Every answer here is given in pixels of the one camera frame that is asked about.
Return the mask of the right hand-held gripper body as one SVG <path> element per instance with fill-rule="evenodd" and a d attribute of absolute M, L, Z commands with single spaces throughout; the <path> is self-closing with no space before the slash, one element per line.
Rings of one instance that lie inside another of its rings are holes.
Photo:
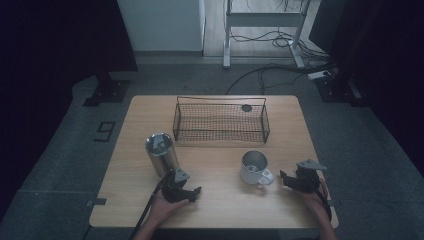
<path fill-rule="evenodd" d="M 296 166 L 295 173 L 299 180 L 298 190 L 305 193 L 311 193 L 317 190 L 320 184 L 317 171 L 324 171 L 326 167 L 312 159 L 299 162 Z"/>

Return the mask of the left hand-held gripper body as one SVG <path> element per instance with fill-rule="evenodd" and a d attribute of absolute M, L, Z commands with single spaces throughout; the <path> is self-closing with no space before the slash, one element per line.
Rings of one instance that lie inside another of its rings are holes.
<path fill-rule="evenodd" d="M 180 168 L 167 172 L 162 182 L 162 194 L 170 203 L 180 202 L 185 199 L 190 199 L 190 192 L 184 190 L 190 176 Z"/>

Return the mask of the steel tumbler with lid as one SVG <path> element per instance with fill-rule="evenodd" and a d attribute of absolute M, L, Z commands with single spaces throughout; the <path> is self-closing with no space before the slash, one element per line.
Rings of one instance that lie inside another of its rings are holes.
<path fill-rule="evenodd" d="M 149 136 L 145 142 L 145 150 L 159 177 L 180 167 L 173 140 L 167 133 L 157 132 Z"/>

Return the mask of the white mug with steel inside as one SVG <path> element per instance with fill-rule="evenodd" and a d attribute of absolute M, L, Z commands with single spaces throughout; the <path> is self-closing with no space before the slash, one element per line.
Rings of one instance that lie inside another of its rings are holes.
<path fill-rule="evenodd" d="M 268 169 L 266 156 L 256 150 L 246 152 L 241 160 L 240 178 L 250 185 L 269 186 L 274 182 L 274 175 Z"/>

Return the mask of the black wire mesh basket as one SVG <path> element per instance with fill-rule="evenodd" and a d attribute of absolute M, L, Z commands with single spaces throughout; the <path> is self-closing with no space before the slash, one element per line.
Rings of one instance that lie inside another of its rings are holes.
<path fill-rule="evenodd" d="M 242 111 L 244 104 L 251 105 L 252 111 Z M 266 99 L 178 96 L 173 135 L 177 141 L 266 143 L 270 135 Z"/>

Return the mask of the person's right hand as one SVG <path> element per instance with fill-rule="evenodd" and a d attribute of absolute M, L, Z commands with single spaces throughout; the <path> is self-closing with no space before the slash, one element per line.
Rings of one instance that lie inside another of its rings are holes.
<path fill-rule="evenodd" d="M 300 198 L 316 217 L 329 219 L 326 204 L 323 202 L 328 199 L 327 186 L 323 179 L 320 180 L 318 193 L 300 193 Z"/>

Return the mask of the person's left hand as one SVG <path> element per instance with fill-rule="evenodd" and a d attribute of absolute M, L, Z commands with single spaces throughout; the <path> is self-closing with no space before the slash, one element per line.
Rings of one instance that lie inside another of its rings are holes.
<path fill-rule="evenodd" d="M 162 191 L 159 191 L 151 205 L 148 221 L 158 227 L 165 222 L 175 211 L 189 204 L 187 199 L 171 203 L 165 199 Z"/>

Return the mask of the black tape floor marking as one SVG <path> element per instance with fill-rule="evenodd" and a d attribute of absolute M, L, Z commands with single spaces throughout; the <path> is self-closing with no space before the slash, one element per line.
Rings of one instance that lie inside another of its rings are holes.
<path fill-rule="evenodd" d="M 99 124 L 94 142 L 108 142 L 113 134 L 115 122 L 103 121 Z"/>

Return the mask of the black stand base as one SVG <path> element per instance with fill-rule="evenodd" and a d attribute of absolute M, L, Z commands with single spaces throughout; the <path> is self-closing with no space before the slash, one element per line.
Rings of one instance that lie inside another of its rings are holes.
<path fill-rule="evenodd" d="M 340 69 L 314 80 L 321 100 L 326 103 L 349 103 L 353 107 L 367 107 L 365 95 L 360 91 L 353 73 Z"/>
<path fill-rule="evenodd" d="M 131 84 L 130 80 L 113 80 L 108 72 L 96 74 L 98 85 L 84 107 L 97 107 L 101 103 L 121 103 Z"/>

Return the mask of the white power strip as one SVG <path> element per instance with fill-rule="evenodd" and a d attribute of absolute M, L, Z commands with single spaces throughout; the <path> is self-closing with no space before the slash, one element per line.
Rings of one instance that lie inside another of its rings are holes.
<path fill-rule="evenodd" d="M 315 79 L 325 78 L 329 76 L 331 76 L 330 72 L 325 70 L 325 71 L 319 71 L 319 72 L 308 74 L 308 79 L 315 80 Z"/>

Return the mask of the black curtain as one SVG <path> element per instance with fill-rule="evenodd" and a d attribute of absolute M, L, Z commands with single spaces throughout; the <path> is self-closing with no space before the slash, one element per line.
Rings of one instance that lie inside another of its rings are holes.
<path fill-rule="evenodd" d="M 0 0 L 0 221 L 78 82 L 137 66 L 117 0 Z"/>
<path fill-rule="evenodd" d="M 309 39 L 353 73 L 424 176 L 424 0 L 321 0 Z"/>

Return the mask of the white cabinet panel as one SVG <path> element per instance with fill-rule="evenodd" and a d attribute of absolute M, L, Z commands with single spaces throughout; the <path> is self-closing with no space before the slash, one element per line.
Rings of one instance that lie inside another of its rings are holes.
<path fill-rule="evenodd" d="M 204 0 L 117 0 L 135 52 L 201 52 Z"/>

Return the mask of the white metal desk frame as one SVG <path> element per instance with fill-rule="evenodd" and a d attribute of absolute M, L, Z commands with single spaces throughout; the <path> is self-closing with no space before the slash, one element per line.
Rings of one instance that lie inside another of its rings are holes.
<path fill-rule="evenodd" d="M 232 0 L 224 0 L 225 40 L 223 45 L 223 67 L 229 68 L 231 66 L 230 33 L 233 27 L 295 27 L 296 32 L 292 39 L 288 41 L 288 47 L 296 66 L 304 68 L 305 64 L 301 57 L 299 42 L 310 2 L 311 0 L 304 0 L 302 9 L 298 12 L 255 13 L 233 12 Z"/>

